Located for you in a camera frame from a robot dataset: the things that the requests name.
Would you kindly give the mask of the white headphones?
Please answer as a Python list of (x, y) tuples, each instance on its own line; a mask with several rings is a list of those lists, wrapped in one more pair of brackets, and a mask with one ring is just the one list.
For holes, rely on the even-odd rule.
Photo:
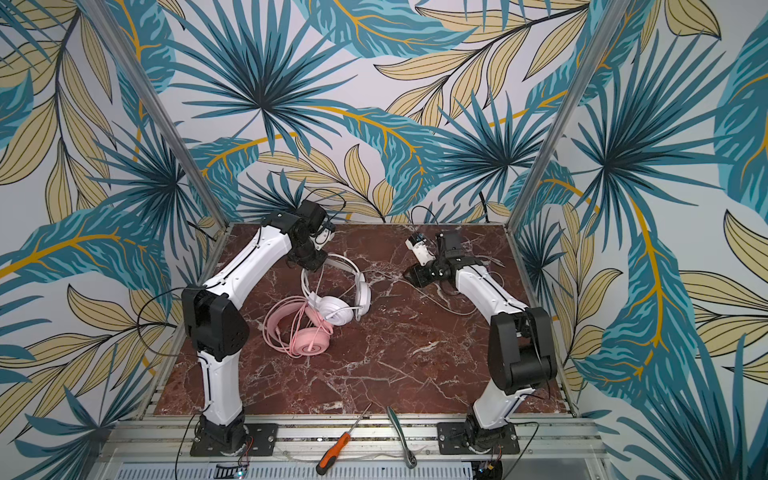
[[(326, 266), (349, 273), (353, 277), (352, 285), (344, 291), (325, 295), (321, 284)], [(300, 279), (302, 293), (308, 305), (332, 326), (344, 326), (352, 321), (360, 321), (369, 312), (372, 304), (370, 285), (363, 271), (346, 256), (329, 253), (315, 286), (310, 284), (310, 275), (306, 269), (301, 271)]]

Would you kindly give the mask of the pink cat-ear headphones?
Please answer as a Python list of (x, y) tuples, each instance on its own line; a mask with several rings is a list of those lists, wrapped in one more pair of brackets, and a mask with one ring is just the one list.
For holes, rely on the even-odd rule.
[(270, 348), (294, 359), (326, 352), (332, 334), (333, 326), (299, 296), (277, 302), (268, 311), (262, 330)]

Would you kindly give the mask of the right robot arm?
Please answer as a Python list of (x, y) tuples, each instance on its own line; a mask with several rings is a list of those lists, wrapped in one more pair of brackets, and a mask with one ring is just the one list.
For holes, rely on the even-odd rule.
[(404, 273), (416, 288), (448, 281), (472, 302), (489, 324), (487, 364), (490, 380), (461, 424), (441, 423), (438, 433), (447, 453), (519, 450), (508, 420), (540, 386), (557, 375), (552, 318), (542, 308), (516, 299), (496, 281), (483, 261), (463, 248), (457, 231), (436, 235), (437, 251), (420, 232), (406, 240), (417, 263)]

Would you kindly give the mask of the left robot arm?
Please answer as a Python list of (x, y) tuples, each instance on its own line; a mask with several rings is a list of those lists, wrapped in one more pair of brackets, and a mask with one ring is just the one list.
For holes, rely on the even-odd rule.
[(317, 237), (328, 214), (304, 200), (294, 213), (273, 211), (257, 233), (221, 271), (181, 293), (184, 328), (202, 370), (204, 406), (200, 414), (202, 449), (239, 454), (253, 437), (246, 430), (239, 393), (239, 357), (250, 327), (240, 312), (248, 295), (281, 259), (311, 271), (327, 258)]

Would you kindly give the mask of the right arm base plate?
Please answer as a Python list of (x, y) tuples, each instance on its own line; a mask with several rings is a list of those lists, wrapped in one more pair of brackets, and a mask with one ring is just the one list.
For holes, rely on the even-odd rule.
[(520, 446), (514, 427), (507, 424), (482, 429), (464, 422), (440, 422), (436, 425), (439, 451), (442, 455), (482, 455), (491, 452), (518, 454)]

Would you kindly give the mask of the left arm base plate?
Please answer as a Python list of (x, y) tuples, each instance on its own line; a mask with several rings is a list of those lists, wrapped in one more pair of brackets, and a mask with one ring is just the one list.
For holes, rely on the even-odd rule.
[(273, 455), (278, 425), (246, 423), (234, 427), (203, 421), (191, 446), (192, 457), (270, 457)]

